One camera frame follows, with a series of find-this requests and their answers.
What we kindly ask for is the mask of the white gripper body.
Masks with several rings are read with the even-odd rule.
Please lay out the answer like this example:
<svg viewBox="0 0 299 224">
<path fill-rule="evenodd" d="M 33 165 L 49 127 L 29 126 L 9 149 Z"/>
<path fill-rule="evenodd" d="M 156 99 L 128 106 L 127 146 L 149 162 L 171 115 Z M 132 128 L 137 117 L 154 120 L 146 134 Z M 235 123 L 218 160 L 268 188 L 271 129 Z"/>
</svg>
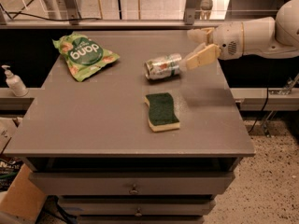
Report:
<svg viewBox="0 0 299 224">
<path fill-rule="evenodd" d="M 220 25 L 213 32 L 213 43 L 221 49 L 221 60 L 240 58 L 243 41 L 243 24 L 240 21 Z"/>
</svg>

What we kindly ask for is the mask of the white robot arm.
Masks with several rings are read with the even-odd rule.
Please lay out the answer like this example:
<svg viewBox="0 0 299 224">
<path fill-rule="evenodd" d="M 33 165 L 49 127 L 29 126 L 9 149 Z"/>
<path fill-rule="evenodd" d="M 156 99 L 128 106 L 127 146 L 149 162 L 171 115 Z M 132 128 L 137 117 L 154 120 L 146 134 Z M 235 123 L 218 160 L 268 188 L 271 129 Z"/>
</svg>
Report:
<svg viewBox="0 0 299 224">
<path fill-rule="evenodd" d="M 275 18 L 233 21 L 216 28 L 191 29 L 187 37 L 198 44 L 179 65 L 192 70 L 214 63 L 233 60 L 245 55 L 267 59 L 299 56 L 299 0 L 284 4 Z"/>
</svg>

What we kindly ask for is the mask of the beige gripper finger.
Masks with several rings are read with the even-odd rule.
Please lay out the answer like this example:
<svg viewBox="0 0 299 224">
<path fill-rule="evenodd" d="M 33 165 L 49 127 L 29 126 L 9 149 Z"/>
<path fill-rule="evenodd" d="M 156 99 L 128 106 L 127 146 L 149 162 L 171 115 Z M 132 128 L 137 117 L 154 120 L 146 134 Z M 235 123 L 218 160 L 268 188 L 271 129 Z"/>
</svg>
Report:
<svg viewBox="0 0 299 224">
<path fill-rule="evenodd" d="M 202 28 L 202 29 L 191 29 L 187 32 L 187 37 L 198 44 L 205 43 L 212 44 L 213 43 L 213 33 L 214 28 Z"/>
<path fill-rule="evenodd" d="M 199 66 L 214 63 L 221 54 L 221 49 L 215 44 L 200 44 L 193 52 L 184 58 L 184 68 L 192 70 Z"/>
</svg>

